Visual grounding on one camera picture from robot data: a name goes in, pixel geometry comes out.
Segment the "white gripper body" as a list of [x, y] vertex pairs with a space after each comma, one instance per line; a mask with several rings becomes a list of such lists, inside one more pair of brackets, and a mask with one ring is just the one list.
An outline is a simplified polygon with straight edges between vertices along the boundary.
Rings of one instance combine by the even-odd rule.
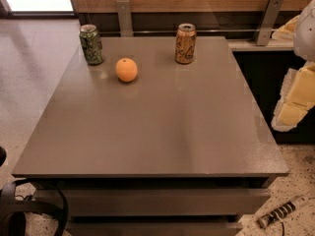
[[295, 25], [293, 49], [305, 61], [315, 61], [315, 0], [301, 12]]

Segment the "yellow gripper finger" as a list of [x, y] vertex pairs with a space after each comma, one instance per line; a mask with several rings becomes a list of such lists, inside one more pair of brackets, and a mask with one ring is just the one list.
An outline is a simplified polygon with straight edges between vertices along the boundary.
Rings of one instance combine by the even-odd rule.
[[282, 106], [278, 120], [288, 126], [296, 126], [315, 106], [315, 65], [299, 70], [289, 69], [284, 76]]
[[299, 16], [295, 16], [272, 34], [274, 40], [293, 40], [294, 30]]

